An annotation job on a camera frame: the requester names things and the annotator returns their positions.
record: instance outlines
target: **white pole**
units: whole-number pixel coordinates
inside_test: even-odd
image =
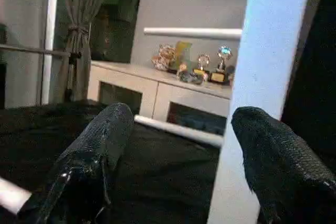
[[[46,24],[47,27],[45,33],[45,49],[47,50],[53,50],[54,48],[56,9],[57,9],[57,0],[48,0],[47,24]],[[51,66],[53,64],[52,58],[53,58],[52,55],[44,55],[42,96],[41,96],[42,104],[49,103]]]
[[[17,214],[32,194],[0,177],[0,205]]]
[[[183,136],[192,139],[197,142],[213,145],[214,147],[220,148],[223,144],[224,138],[219,135],[206,133],[203,131],[194,130],[191,128],[183,127],[180,125],[160,122],[151,118],[146,118],[144,116],[136,115],[134,121],[137,123],[144,124],[149,127],[153,127],[159,130],[167,131],[179,136]]]
[[[241,29],[145,27],[146,35],[200,39],[240,40]]]

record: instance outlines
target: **white bar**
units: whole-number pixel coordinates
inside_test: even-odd
[[[203,131],[194,130],[191,128],[179,126],[172,123],[161,122],[144,116],[136,115],[134,121],[146,126],[150,126],[159,130],[167,131],[182,137],[187,137],[197,142],[213,145],[220,148],[223,144],[224,138],[219,135],[206,133]]]
[[[174,27],[145,27],[146,35],[187,37],[199,39],[240,40],[241,29],[217,28],[174,28]]]
[[[47,27],[45,34],[45,47],[47,50],[54,49],[56,9],[57,9],[57,0],[48,0],[47,24],[46,24]],[[52,58],[53,58],[52,55],[44,55],[42,96],[41,96],[42,104],[49,103],[51,66],[53,64]]]
[[[0,205],[17,214],[32,194],[0,177]]]
[[[257,222],[259,202],[246,182],[242,149],[230,122],[241,106],[260,107],[281,118],[306,4],[307,0],[247,1],[207,224]]]

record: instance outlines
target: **grey wall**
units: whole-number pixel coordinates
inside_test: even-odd
[[[151,57],[159,44],[176,44],[178,40],[193,43],[191,59],[209,53],[212,65],[218,63],[219,45],[226,44],[237,56],[238,41],[200,40],[153,37],[143,34],[144,27],[242,28],[247,0],[140,0],[138,20],[133,41],[131,62],[152,66]]]
[[[44,42],[46,0],[0,0],[0,23],[6,26],[7,43],[41,47]],[[3,51],[7,62],[6,108],[39,102],[41,60],[37,54]]]

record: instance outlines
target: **curtain tieback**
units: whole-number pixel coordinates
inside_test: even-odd
[[[68,27],[68,33],[72,33],[74,31],[85,36],[89,35],[89,29],[87,29],[85,26],[70,25]]]

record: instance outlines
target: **curtain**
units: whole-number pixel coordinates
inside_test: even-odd
[[[89,24],[99,11],[103,0],[66,0],[67,11],[71,20],[66,51],[81,53],[76,60],[72,75],[71,100],[83,100],[87,97],[91,51],[89,45]],[[56,87],[56,102],[63,102],[68,83],[69,59],[62,59]]]

